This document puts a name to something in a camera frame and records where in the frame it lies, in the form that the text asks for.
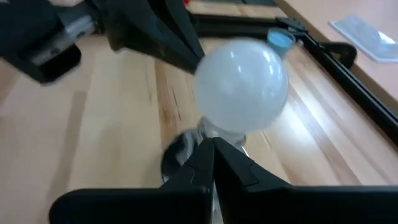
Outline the black aluminium rig frame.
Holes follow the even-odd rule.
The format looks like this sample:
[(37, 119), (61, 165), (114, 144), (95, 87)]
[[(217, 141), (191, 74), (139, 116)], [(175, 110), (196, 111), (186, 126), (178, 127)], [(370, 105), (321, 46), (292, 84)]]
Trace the black aluminium rig frame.
[(264, 38), (270, 28), (287, 29), (297, 42), (330, 74), (363, 111), (398, 146), (398, 116), (386, 107), (358, 78), (327, 52), (322, 42), (314, 39), (298, 20), (289, 17), (260, 18), (192, 14), (191, 22), (199, 37), (253, 37)]

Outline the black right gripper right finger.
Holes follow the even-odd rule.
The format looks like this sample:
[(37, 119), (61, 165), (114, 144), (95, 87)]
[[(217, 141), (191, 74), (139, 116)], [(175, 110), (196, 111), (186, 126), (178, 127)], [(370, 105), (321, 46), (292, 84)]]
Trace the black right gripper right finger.
[(398, 185), (292, 185), (225, 140), (213, 144), (225, 224), (398, 224)]

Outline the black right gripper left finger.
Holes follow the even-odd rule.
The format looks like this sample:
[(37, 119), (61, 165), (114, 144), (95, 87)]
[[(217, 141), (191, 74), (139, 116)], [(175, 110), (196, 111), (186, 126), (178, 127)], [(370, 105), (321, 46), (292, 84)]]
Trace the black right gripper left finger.
[(50, 224), (211, 224), (215, 146), (201, 142), (188, 161), (153, 189), (78, 189), (60, 196)]

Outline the white lightbulb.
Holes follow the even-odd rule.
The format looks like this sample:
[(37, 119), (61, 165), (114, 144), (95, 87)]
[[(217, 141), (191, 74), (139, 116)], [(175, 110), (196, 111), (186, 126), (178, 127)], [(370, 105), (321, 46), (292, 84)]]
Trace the white lightbulb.
[(195, 102), (203, 138), (241, 147), (249, 133), (272, 126), (289, 95), (279, 55), (257, 39), (232, 39), (208, 52), (195, 70)]

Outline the chrome lamp base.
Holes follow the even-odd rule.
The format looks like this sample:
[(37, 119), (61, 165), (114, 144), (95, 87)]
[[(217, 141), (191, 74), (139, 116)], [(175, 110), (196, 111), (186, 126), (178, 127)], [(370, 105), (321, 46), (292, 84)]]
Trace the chrome lamp base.
[(165, 149), (160, 166), (163, 182), (168, 181), (184, 165), (204, 139), (212, 137), (223, 138), (247, 155), (244, 148), (246, 143), (245, 134), (225, 131), (203, 116), (200, 118), (197, 127), (181, 132)]

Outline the beige wooden desk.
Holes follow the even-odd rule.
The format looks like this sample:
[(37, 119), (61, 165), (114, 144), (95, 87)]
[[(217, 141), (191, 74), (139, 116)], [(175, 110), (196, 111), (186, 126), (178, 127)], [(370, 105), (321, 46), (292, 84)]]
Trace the beige wooden desk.
[[(274, 0), (289, 17), (300, 21), (322, 41), (345, 42), (330, 21), (358, 16), (398, 42), (398, 0)], [(398, 63), (381, 63), (358, 52), (351, 71), (390, 110), (398, 114)]]

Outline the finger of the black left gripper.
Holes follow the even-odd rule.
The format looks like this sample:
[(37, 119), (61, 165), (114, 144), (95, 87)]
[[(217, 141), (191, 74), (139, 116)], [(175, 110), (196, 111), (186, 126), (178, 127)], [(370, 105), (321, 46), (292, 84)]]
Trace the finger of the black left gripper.
[(200, 61), (155, 15), (149, 0), (107, 0), (105, 31), (111, 48), (135, 50), (194, 73)]
[(197, 58), (204, 56), (197, 33), (184, 0), (149, 0), (155, 15), (178, 37)]

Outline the black frame clamp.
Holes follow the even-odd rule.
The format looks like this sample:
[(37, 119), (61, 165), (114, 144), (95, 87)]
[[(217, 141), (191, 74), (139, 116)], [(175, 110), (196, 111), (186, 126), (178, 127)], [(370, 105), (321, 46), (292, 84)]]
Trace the black frame clamp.
[(353, 45), (346, 42), (322, 42), (321, 45), (346, 68), (352, 68), (358, 54), (357, 49)]

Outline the small blue cup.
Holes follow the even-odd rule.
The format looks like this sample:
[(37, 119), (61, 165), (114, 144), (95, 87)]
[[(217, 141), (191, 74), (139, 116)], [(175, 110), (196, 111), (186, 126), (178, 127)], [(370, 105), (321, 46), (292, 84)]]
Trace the small blue cup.
[(287, 29), (270, 28), (266, 42), (281, 59), (284, 59), (287, 52), (295, 44), (295, 37)]

